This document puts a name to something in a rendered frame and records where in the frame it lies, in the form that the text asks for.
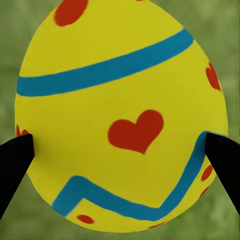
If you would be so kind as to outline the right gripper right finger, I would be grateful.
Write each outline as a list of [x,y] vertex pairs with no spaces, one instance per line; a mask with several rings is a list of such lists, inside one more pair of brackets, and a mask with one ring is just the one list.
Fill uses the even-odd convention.
[[240,144],[228,137],[207,133],[205,154],[240,214]]

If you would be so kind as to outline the easter egg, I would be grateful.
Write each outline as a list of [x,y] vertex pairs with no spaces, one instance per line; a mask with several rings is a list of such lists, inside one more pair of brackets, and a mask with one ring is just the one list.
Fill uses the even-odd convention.
[[207,133],[228,137],[217,74],[187,29],[149,0],[64,0],[19,72],[16,137],[26,173],[60,215],[132,233],[192,207],[217,173]]

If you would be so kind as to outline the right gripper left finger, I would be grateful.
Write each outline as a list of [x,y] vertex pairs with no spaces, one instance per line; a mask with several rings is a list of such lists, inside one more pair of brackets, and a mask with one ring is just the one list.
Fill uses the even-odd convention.
[[30,133],[0,145],[0,220],[34,156],[33,137]]

